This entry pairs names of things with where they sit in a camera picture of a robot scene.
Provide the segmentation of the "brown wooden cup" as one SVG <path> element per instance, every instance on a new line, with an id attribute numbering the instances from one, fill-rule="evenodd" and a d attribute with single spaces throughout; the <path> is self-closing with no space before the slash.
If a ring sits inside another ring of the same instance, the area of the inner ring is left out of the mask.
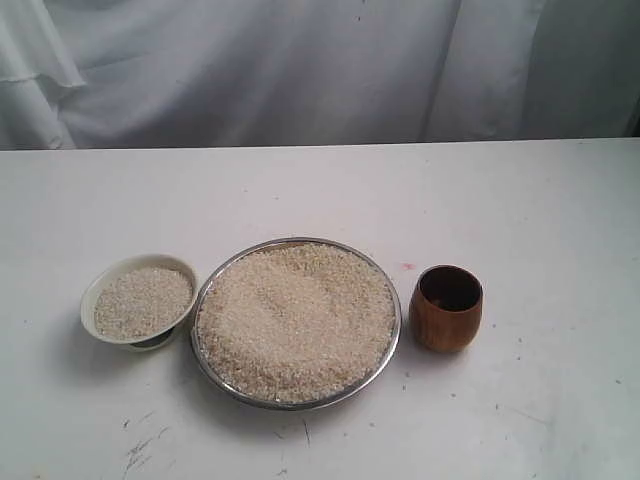
<path id="1" fill-rule="evenodd" d="M 414 339 L 434 352 L 461 352 L 479 330 L 483 300 L 481 283 L 467 270 L 454 265 L 425 270 L 409 303 Z"/>

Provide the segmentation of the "rice pile in tray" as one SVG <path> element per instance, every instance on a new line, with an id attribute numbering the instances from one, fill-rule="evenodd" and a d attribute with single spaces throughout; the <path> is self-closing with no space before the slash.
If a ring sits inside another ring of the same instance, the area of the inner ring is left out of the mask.
<path id="1" fill-rule="evenodd" d="M 247 253 L 203 292 L 194 349 L 239 394 L 279 405 L 356 389 L 394 340 L 395 295 L 370 261 L 324 242 Z"/>

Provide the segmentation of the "rice in white bowl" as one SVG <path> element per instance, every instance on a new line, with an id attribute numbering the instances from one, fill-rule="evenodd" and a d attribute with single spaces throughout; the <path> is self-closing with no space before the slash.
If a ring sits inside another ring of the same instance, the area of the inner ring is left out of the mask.
<path id="1" fill-rule="evenodd" d="M 150 336 L 174 323 L 190 305 L 192 286 L 183 273 L 160 267 L 127 272 L 97 299 L 96 329 L 115 340 Z"/>

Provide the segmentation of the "white ceramic bowl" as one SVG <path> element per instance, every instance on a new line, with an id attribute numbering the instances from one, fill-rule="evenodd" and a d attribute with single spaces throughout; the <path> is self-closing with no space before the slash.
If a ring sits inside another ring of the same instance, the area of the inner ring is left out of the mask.
<path id="1" fill-rule="evenodd" d="M 94 310 L 101 292 L 113 280 L 121 275 L 145 268 L 160 267 L 179 271 L 189 278 L 192 286 L 192 299 L 186 311 L 172 324 L 155 334 L 147 337 L 131 340 L 115 340 L 102 335 L 95 325 Z M 179 332 L 179 329 L 189 318 L 197 296 L 199 279 L 195 270 L 185 261 L 166 254 L 145 254 L 122 260 L 102 272 L 87 288 L 81 299 L 80 318 L 81 324 L 92 337 L 106 344 L 117 346 L 129 351 L 146 352 L 159 349 L 170 343 Z"/>

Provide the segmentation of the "round steel tray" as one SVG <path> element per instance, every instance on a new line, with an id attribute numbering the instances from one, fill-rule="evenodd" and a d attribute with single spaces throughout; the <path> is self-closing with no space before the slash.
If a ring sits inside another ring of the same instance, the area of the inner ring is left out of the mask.
<path id="1" fill-rule="evenodd" d="M 392 323 L 389 330 L 388 342 L 385 345 L 382 353 L 378 356 L 377 363 L 375 367 L 371 370 L 368 370 L 365 374 L 363 374 L 359 379 L 354 380 L 353 382 L 346 385 L 344 388 L 339 389 L 335 393 L 323 395 L 318 399 L 305 400 L 305 401 L 296 401 L 289 402 L 283 401 L 280 399 L 275 400 L 267 400 L 261 399 L 256 395 L 245 393 L 241 391 L 239 388 L 234 386 L 230 381 L 225 380 L 219 371 L 209 363 L 204 350 L 204 343 L 201 340 L 201 336 L 199 334 L 199 327 L 202 324 L 203 312 L 204 312 L 204 301 L 209 294 L 212 294 L 214 291 L 216 281 L 230 268 L 237 264 L 240 260 L 248 258 L 252 254 L 256 253 L 267 253 L 271 251 L 279 251 L 286 250 L 287 248 L 291 248 L 294 246 L 304 246 L 304 245 L 322 245 L 328 247 L 334 247 L 340 250 L 343 253 L 349 253 L 357 257 L 360 261 L 366 263 L 370 268 L 372 268 L 376 273 L 381 274 L 384 280 L 385 287 L 389 292 L 391 297 L 391 301 L 393 304 L 393 315 L 392 315 Z M 190 327 L 190 345 L 191 350 L 199 367 L 203 374 L 218 388 L 227 394 L 231 395 L 234 399 L 245 403 L 247 405 L 270 409 L 270 410 L 278 410 L 278 411 L 305 411 L 305 410 L 314 410 L 320 409 L 324 407 L 328 407 L 331 405 L 335 405 L 341 401 L 350 398 L 363 389 L 365 389 L 387 366 L 390 359 L 393 357 L 401 332 L 402 326 L 402 314 L 401 314 L 401 306 L 398 298 L 398 294 L 396 289 L 386 274 L 386 272 L 376 264 L 371 258 L 369 258 L 364 253 L 344 244 L 340 244 L 339 242 L 321 239 L 321 238 L 311 238 L 311 237 L 291 237 L 291 238 L 281 238 L 274 239 L 267 242 L 263 242 L 261 244 L 257 244 L 251 246 L 228 260 L 222 263 L 203 283 L 198 295 L 196 302 L 194 304 L 194 310 L 192 315 L 192 325 Z"/>

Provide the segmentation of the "white backdrop curtain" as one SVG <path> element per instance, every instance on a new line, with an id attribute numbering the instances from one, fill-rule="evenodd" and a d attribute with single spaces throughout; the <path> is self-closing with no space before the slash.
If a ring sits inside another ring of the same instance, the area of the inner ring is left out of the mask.
<path id="1" fill-rule="evenodd" d="M 635 1 L 5 1 L 1 146 L 618 137 Z"/>

